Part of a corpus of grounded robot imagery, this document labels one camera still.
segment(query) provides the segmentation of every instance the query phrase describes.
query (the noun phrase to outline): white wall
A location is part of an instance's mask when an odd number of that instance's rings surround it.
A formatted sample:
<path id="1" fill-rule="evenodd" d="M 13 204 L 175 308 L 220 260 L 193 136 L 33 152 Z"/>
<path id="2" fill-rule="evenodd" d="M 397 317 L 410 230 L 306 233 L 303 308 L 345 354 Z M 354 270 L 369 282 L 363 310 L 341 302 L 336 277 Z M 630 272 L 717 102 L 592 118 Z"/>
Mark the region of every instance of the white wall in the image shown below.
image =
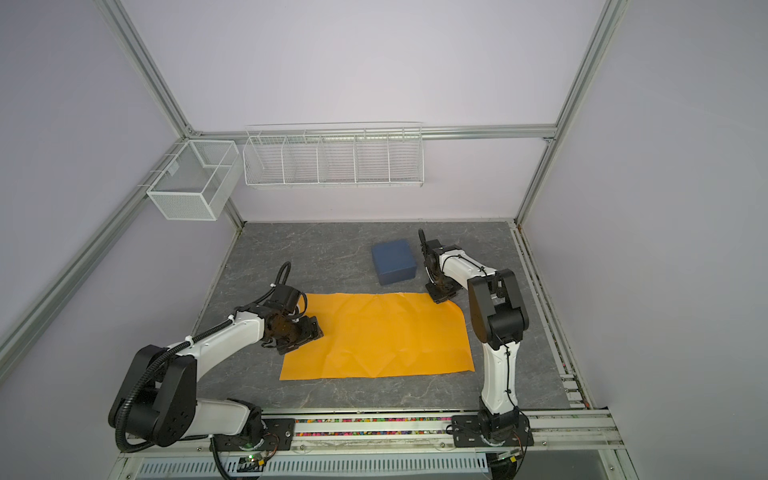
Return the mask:
<path id="1" fill-rule="evenodd" d="M 233 200 L 247 221 L 512 218 L 544 153 L 541 138 L 424 142 L 422 187 L 254 190 Z"/>
<path id="2" fill-rule="evenodd" d="M 175 141 L 93 2 L 0 2 L 0 333 Z"/>
<path id="3" fill-rule="evenodd" d="M 765 478 L 768 4 L 632 2 L 524 224 L 641 478 Z"/>
<path id="4" fill-rule="evenodd" d="M 107 478 L 107 414 L 134 354 L 188 335 L 232 240 L 144 210 L 0 386 L 3 478 Z"/>
<path id="5" fill-rule="evenodd" d="M 126 0 L 189 121 L 554 123 L 603 0 Z"/>

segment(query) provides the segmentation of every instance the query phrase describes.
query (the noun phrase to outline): gray table surface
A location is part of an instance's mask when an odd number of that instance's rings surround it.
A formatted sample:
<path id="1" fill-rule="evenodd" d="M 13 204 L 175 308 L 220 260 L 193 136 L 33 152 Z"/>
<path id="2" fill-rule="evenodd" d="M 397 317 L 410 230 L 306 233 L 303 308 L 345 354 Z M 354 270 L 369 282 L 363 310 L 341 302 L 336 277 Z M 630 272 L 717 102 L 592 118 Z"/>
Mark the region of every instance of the gray table surface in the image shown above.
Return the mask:
<path id="1" fill-rule="evenodd" d="M 515 388 L 522 409 L 567 409 L 557 367 L 504 222 L 445 223 L 247 223 L 216 285 L 198 331 L 222 322 L 231 310 L 269 289 L 280 265 L 290 260 L 288 284 L 308 293 L 425 292 L 423 268 L 416 278 L 380 286 L 370 248 L 406 238 L 421 266 L 417 230 L 428 240 L 457 244 L 474 259 L 518 277 L 531 318 L 518 353 Z M 452 299 L 464 311 L 474 372 L 378 379 L 280 381 L 283 358 L 259 344 L 247 346 L 209 371 L 197 384 L 201 398 L 234 398 L 269 408 L 477 409 L 483 384 L 481 343 L 472 332 L 465 290 Z"/>

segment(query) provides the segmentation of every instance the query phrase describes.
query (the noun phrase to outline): blue block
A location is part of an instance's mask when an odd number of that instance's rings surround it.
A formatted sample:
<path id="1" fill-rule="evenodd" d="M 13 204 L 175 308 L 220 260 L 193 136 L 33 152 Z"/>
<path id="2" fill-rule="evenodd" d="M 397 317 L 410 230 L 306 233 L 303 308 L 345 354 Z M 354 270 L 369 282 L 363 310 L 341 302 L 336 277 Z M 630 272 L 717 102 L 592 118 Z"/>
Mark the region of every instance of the blue block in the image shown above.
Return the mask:
<path id="1" fill-rule="evenodd" d="M 416 277 L 416 260 L 408 241 L 379 243 L 371 247 L 373 266 L 379 276 L 379 285 L 389 285 Z"/>

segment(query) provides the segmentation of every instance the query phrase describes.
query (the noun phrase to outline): white wire basket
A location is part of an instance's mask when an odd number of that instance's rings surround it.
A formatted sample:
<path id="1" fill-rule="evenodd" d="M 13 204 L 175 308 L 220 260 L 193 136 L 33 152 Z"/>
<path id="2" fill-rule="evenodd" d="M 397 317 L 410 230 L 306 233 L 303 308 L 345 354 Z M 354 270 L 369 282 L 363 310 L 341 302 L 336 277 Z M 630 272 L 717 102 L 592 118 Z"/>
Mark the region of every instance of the white wire basket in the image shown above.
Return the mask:
<path id="1" fill-rule="evenodd" d="M 235 142 L 188 140 L 147 195 L 168 220 L 216 220 L 242 174 Z"/>
<path id="2" fill-rule="evenodd" d="M 255 188 L 358 187 L 424 183 L 420 128 L 332 134 L 250 135 L 245 183 Z"/>

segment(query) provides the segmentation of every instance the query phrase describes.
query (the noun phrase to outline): orange paper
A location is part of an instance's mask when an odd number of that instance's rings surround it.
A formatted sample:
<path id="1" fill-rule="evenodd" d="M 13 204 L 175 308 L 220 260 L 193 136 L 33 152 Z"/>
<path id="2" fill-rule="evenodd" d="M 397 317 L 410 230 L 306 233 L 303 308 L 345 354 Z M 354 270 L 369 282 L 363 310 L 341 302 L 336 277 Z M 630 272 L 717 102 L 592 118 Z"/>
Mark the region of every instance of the orange paper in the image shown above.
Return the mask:
<path id="1" fill-rule="evenodd" d="M 427 293 L 307 294 L 325 336 L 287 353 L 281 380 L 475 371 L 464 313 Z"/>

